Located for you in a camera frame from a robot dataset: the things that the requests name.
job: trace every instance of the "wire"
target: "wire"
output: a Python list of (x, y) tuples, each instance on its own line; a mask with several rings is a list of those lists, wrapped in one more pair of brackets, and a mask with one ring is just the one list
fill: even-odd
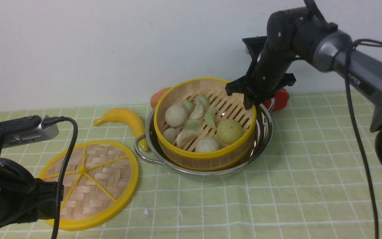
[(59, 174), (59, 178), (58, 178), (57, 192), (56, 192), (56, 209), (55, 209), (56, 212), (54, 215), (54, 227), (53, 227), (53, 233), (51, 235), (51, 239), (56, 239), (57, 235), (58, 235), (59, 224), (60, 224), (60, 208), (61, 208), (61, 201), (63, 200), (61, 197), (60, 191), (61, 191), (61, 187), (63, 185), (63, 179), (64, 179), (64, 175), (66, 173), (66, 168), (67, 168), (68, 162), (70, 160), (70, 156), (72, 155), (73, 148), (75, 147), (76, 139), (78, 138), (78, 131), (79, 130), (78, 130), (78, 124), (76, 123), (76, 121), (74, 121), (74, 119), (69, 118), (69, 117), (46, 118), (42, 122), (42, 126), (45, 127), (45, 126), (49, 126), (49, 125), (56, 124), (56, 123), (63, 122), (63, 121), (69, 121), (73, 125), (73, 136), (72, 136), (72, 139), (70, 141), (69, 148), (67, 149), (67, 153), (66, 153), (66, 156), (64, 158), (63, 164), (61, 166), (60, 174)]
[(368, 189), (369, 189), (369, 195), (371, 199), (371, 204), (372, 204), (372, 211), (373, 211), (373, 217), (374, 217), (374, 230), (375, 230), (375, 239), (379, 238), (379, 225), (378, 225), (378, 212), (376, 208), (376, 201), (375, 201), (375, 194), (374, 194), (374, 189), (373, 189), (373, 184), (372, 184), (372, 178), (371, 178), (371, 173), (369, 170), (369, 165), (368, 165), (368, 160), (366, 157), (365, 149), (362, 144), (362, 140), (360, 138), (359, 130), (356, 124), (356, 119), (354, 116), (354, 110), (353, 110), (353, 103), (351, 100), (351, 94), (350, 94), (350, 79), (349, 79), (349, 68), (350, 68), (350, 58), (351, 58), (351, 53), (353, 50), (358, 45), (365, 45), (365, 46), (372, 46), (372, 47), (382, 47), (382, 42), (375, 41), (375, 40), (370, 40), (370, 39), (359, 39), (354, 41), (350, 46), (346, 47), (346, 58), (345, 58), (345, 63), (344, 63), (344, 82), (346, 84), (346, 97), (347, 97), (347, 104), (349, 105), (349, 114), (350, 114), (350, 120), (353, 126), (354, 134), (356, 136), (356, 141), (359, 146), (360, 154), (362, 156), (362, 161), (363, 161), (363, 166), (365, 168), (365, 173), (366, 173), (366, 179), (368, 183)]

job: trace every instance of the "red pepper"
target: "red pepper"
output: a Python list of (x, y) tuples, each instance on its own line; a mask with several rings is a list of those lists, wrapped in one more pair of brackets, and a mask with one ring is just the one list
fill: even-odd
[[(288, 94), (286, 89), (282, 88), (279, 91), (275, 92), (274, 99), (275, 99), (275, 105), (273, 107), (273, 111), (275, 112), (278, 110), (282, 110), (287, 106), (287, 102), (290, 99), (290, 94)], [(266, 108), (269, 108), (270, 103), (271, 103), (271, 101), (267, 100), (267, 101), (263, 102), (263, 105)]]

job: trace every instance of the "green tablecloth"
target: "green tablecloth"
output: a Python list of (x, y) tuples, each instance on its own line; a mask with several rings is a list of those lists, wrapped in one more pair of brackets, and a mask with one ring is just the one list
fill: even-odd
[[(373, 106), (353, 96), (374, 180), (382, 238), (382, 166), (369, 132)], [(63, 115), (77, 120), (78, 143), (110, 139), (132, 148), (134, 136), (121, 123), (93, 127), (110, 107), (0, 113), (0, 121), (25, 115)], [(145, 119), (148, 105), (131, 107)], [(192, 177), (167, 166), (140, 162), (133, 200), (106, 224), (86, 231), (60, 231), (59, 238), (239, 239), (373, 238), (373, 216), (365, 172), (354, 139), (344, 92), (292, 95), (273, 114), (274, 135), (260, 159), (220, 177)], [(9, 148), (3, 156), (35, 176), (67, 148), (71, 129), (59, 124), (54, 140)], [(0, 229), (0, 239), (50, 238), (44, 221)]]

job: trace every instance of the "metal pot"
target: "metal pot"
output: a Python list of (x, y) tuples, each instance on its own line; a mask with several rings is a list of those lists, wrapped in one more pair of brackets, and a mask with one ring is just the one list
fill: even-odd
[[(142, 135), (135, 139), (134, 142), (134, 150), (139, 158), (141, 158), (143, 161), (151, 164), (158, 164), (158, 165), (166, 165), (170, 166), (171, 168), (174, 168), (178, 171), (187, 173), (187, 174), (193, 174), (193, 175), (220, 175), (220, 174), (227, 174), (231, 172), (235, 172), (239, 169), (244, 168), (245, 166), (249, 165), (250, 163), (254, 162), (261, 153), (265, 150), (265, 148), (268, 146), (271, 138), (272, 138), (272, 132), (273, 132), (273, 123), (272, 118), (270, 116), (270, 112), (272, 112), (272, 109), (275, 105), (274, 99), (272, 99), (271, 105), (269, 107), (269, 110), (266, 109), (263, 105), (256, 107), (256, 137), (253, 143), (252, 148), (250, 148), (250, 151), (248, 152), (248, 157), (241, 160), (241, 162), (231, 168), (224, 169), (221, 171), (211, 171), (211, 172), (203, 172), (203, 171), (193, 171), (188, 170), (182, 167), (179, 167), (178, 165), (175, 165), (170, 160), (168, 160), (168, 157), (165, 155), (163, 150), (160, 147), (160, 144), (157, 139), (157, 135), (155, 133), (154, 129), (154, 112), (151, 111), (150, 116), (147, 119), (146, 122), (146, 132), (145, 135)], [(157, 157), (157, 159), (152, 159), (150, 157), (145, 156), (140, 148), (138, 147), (138, 142), (142, 139), (146, 138), (148, 145), (150, 147), (150, 150), (152, 153)]]

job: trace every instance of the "yellow banana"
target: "yellow banana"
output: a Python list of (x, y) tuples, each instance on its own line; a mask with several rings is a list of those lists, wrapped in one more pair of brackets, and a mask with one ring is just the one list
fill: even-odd
[[(106, 122), (121, 122), (129, 125), (129, 127), (132, 128), (135, 137), (139, 137), (145, 134), (145, 126), (141, 118), (139, 118), (139, 116), (130, 109), (114, 108), (108, 110), (101, 118), (98, 118), (94, 121), (94, 125), (99, 126)], [(138, 146), (144, 151), (149, 150), (146, 139), (138, 142)]]

